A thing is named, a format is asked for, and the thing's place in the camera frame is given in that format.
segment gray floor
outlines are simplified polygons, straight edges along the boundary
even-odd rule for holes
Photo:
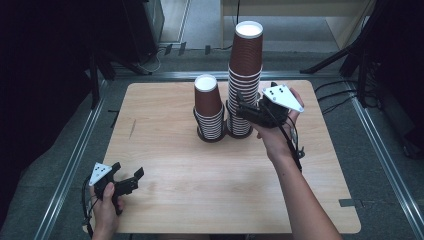
[[[181,42],[186,42],[188,49],[204,49],[206,45],[220,48],[219,16],[219,1],[190,1]],[[264,51],[328,53],[339,50],[324,17],[240,16],[239,22],[242,21],[257,21],[263,26]],[[224,18],[224,47],[232,44],[235,25],[236,17]]]
[[[188,32],[193,32],[189,30],[189,24],[192,23],[187,22],[183,36],[185,39],[189,39]],[[322,39],[330,39],[328,34],[321,34],[326,35]],[[81,185],[85,177],[91,173],[94,163],[103,160],[113,131],[111,125],[116,116],[109,110],[120,109],[129,84],[150,81],[193,81],[196,74],[205,71],[215,72],[221,78],[220,80],[224,80],[220,76],[225,75],[230,51],[213,50],[209,55],[205,55],[203,50],[190,50],[189,46],[197,48],[195,44],[198,44],[197,46],[200,49],[203,49],[205,44],[217,45],[215,40],[209,42],[209,40],[203,38],[197,39],[200,41],[186,40],[187,50],[183,55],[179,55],[177,49],[168,55],[164,55],[163,52],[159,53],[160,68],[152,76],[137,76],[122,67],[116,68],[118,75],[115,81],[107,82],[107,86],[103,89],[105,94],[103,96],[103,107],[100,109],[98,120],[76,168],[75,176],[71,179],[72,184],[69,192],[65,195],[66,198],[49,234],[49,239],[88,239],[88,236],[81,229],[83,219],[80,205]],[[324,83],[340,80],[337,70],[343,59],[314,76],[298,73],[299,69],[320,62],[336,51],[330,48],[319,48],[319,45],[317,44],[307,51],[266,51],[263,58],[264,72],[275,73],[278,71],[279,79],[308,79],[315,88]],[[153,59],[144,67],[156,69],[158,66],[157,59]],[[345,90],[343,84],[332,85],[317,92],[317,97],[341,90]],[[324,100],[320,102],[320,107],[325,109],[343,101],[346,97],[347,95],[340,95]],[[90,104],[90,96],[88,96],[68,122],[55,145],[34,161],[23,174],[11,203],[8,218],[1,230],[0,239],[32,239],[36,235],[49,201],[91,113]],[[402,144],[384,114],[378,109],[369,109],[369,112],[406,185],[422,209],[424,207],[424,192],[420,184],[424,180],[424,161],[406,158],[403,155]],[[324,119],[352,198],[356,202],[356,209],[362,224],[362,229],[358,234],[345,235],[344,238],[415,239],[405,213],[352,103],[348,102],[336,108],[333,112],[324,115]],[[116,239],[129,239],[129,237],[128,234],[117,234]],[[156,237],[155,234],[136,234],[133,239],[156,239]]]

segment wooden table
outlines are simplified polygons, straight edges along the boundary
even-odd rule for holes
[[[288,81],[305,102],[298,119],[303,175],[342,233],[357,233],[350,193],[312,86]],[[260,89],[269,82],[261,82]],[[219,83],[227,99],[226,82]],[[139,189],[125,196],[118,232],[290,233],[275,170],[256,132],[205,143],[193,117],[194,83],[135,83],[128,87],[104,164],[121,163],[115,180],[140,167]]]

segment forearm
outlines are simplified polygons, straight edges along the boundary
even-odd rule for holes
[[[295,162],[289,156],[271,159],[283,191],[296,239],[341,239]]]
[[[111,240],[116,229],[111,224],[96,224],[92,240]]]

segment cup rim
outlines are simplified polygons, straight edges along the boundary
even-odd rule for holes
[[[242,28],[243,28],[244,26],[254,26],[254,27],[258,28],[259,33],[255,33],[255,34],[245,34],[245,33],[241,32],[241,30],[242,30]],[[257,37],[259,37],[260,35],[262,35],[263,31],[264,31],[264,28],[262,27],[262,25],[261,25],[260,23],[258,23],[258,22],[255,22],[255,21],[243,21],[243,22],[240,22],[240,23],[238,23],[238,24],[236,25],[236,29],[235,29],[236,34],[237,34],[239,37],[244,38],[244,39],[253,39],[253,38],[257,38]]]
[[[208,77],[208,78],[213,79],[213,80],[215,81],[215,85],[214,85],[214,87],[213,87],[213,88],[211,88],[211,89],[209,89],[209,90],[202,90],[202,89],[199,89],[199,88],[197,87],[196,83],[197,83],[197,81],[199,81],[199,80],[200,80],[201,78],[203,78],[203,77]],[[217,87],[218,87],[218,80],[216,80],[216,77],[215,77],[215,76],[213,76],[213,75],[211,75],[211,74],[201,74],[201,75],[197,76],[197,77],[196,77],[196,79],[194,80],[194,87],[195,87],[195,88],[196,88],[196,90],[197,90],[197,91],[199,91],[199,92],[212,92],[213,90],[215,90],[215,88],[217,88]]]
[[[218,133],[218,134],[212,135],[212,136],[203,136],[203,137],[208,139],[208,140],[214,140],[214,139],[219,138],[219,136],[221,136],[221,133]]]
[[[229,126],[229,123],[227,124],[227,128],[230,132],[232,133],[237,133],[236,135],[244,135],[246,134],[246,131],[249,131],[251,126],[247,127],[247,129],[231,129],[231,127]]]
[[[261,75],[261,73],[262,73],[262,68],[263,68],[263,64],[261,64],[261,69],[259,70],[259,72],[255,73],[255,74],[252,74],[252,75],[248,75],[248,76],[246,76],[246,75],[240,75],[240,74],[238,74],[238,73],[235,73],[235,72],[231,69],[231,67],[230,67],[230,63],[228,63],[228,72],[229,72],[229,73],[231,73],[231,74],[233,74],[233,75],[235,75],[235,76],[237,76],[237,77],[239,77],[239,78],[252,78],[252,77],[255,77],[256,75],[258,75],[258,77],[260,77],[260,75]]]
[[[238,129],[240,129],[240,128],[244,128],[244,127],[247,127],[248,125],[249,125],[249,122],[247,121],[247,122],[245,122],[245,123],[234,123],[233,122],[233,125],[235,124],[235,128],[238,128]]]
[[[251,105],[253,105],[254,102],[256,102],[256,101],[254,101],[254,100],[246,101],[246,103],[251,104]],[[237,107],[239,105],[238,102],[235,99],[230,99],[229,104],[230,104],[230,107]]]
[[[250,81],[240,81],[238,79],[233,78],[231,75],[228,75],[228,78],[227,79],[228,79],[228,82],[231,81],[232,83],[234,83],[234,84],[236,84],[238,86],[241,86],[241,87],[253,86],[255,84],[258,84],[261,81],[261,78],[260,77],[255,78],[255,79],[250,80]]]
[[[199,122],[200,122],[200,124],[202,124],[202,125],[215,126],[215,125],[218,125],[218,124],[221,122],[221,118],[217,119],[217,120],[216,120],[216,121],[214,121],[214,122],[205,122],[205,121],[203,121],[203,120],[199,119]]]
[[[238,83],[235,83],[235,82],[233,82],[233,81],[228,81],[228,83],[229,83],[229,85],[231,85],[231,86],[233,86],[233,88],[229,88],[229,89],[232,89],[232,90],[234,90],[234,88],[237,88],[237,90],[240,90],[240,91],[252,91],[253,89],[256,89],[256,91],[255,92],[257,92],[258,90],[259,90],[259,81],[257,82],[257,83],[254,83],[254,84],[252,84],[252,85],[240,85],[240,84],[238,84]]]
[[[253,103],[254,101],[257,100],[256,93],[254,92],[247,93],[247,94],[242,92],[242,95],[245,102]],[[231,91],[230,95],[228,96],[228,99],[231,99],[234,102],[237,102],[237,93],[235,91]]]
[[[202,130],[206,133],[209,133],[209,134],[215,133],[215,132],[219,131],[221,128],[222,128],[222,123],[211,126],[208,129],[205,129],[204,126],[202,126]]]
[[[220,117],[220,115],[222,114],[222,112],[223,112],[223,111],[224,111],[224,104],[222,104],[222,106],[221,106],[221,110],[219,110],[219,112],[218,112],[217,114],[215,114],[215,115],[213,115],[213,116],[211,116],[211,117],[208,117],[208,116],[203,116],[202,114],[200,114],[200,113],[197,111],[196,106],[194,106],[194,112],[196,113],[196,115],[197,115],[199,118],[202,118],[202,119],[204,119],[204,120],[214,120],[214,119],[216,119],[216,118]]]
[[[205,129],[203,129],[202,131],[203,131],[204,135],[214,135],[214,134],[221,133],[221,129],[222,129],[222,124],[220,126],[218,126],[218,127],[215,127],[212,130],[205,130]]]

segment stacked paper cups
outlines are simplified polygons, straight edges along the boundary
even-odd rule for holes
[[[227,131],[234,138],[245,138],[252,133],[249,122],[238,118],[237,91],[244,100],[256,105],[258,87],[262,71],[262,25],[245,21],[237,24],[233,48],[228,64],[228,118]]]
[[[225,108],[221,102],[218,82],[209,74],[203,74],[194,82],[193,115],[197,121],[197,134],[205,142],[217,142],[225,136]]]

